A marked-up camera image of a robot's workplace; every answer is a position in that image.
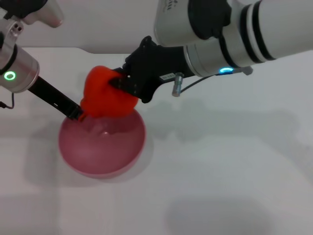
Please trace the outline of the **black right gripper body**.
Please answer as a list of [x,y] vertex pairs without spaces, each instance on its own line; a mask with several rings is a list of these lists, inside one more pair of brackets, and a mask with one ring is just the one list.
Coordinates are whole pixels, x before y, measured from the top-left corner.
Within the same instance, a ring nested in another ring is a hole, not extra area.
[[194,76],[184,55],[183,47],[162,47],[151,36],[142,39],[139,47],[125,59],[123,69],[134,84],[134,95],[143,103],[152,100],[155,91],[173,81],[169,74],[182,73],[185,78]]

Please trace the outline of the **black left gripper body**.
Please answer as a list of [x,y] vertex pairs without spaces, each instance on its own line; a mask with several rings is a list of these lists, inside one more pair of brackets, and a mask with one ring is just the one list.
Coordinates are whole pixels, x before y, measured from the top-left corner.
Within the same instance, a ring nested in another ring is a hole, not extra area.
[[65,94],[53,87],[43,78],[38,76],[34,84],[28,89],[35,96],[48,103],[66,116],[66,112],[75,107],[80,107]]

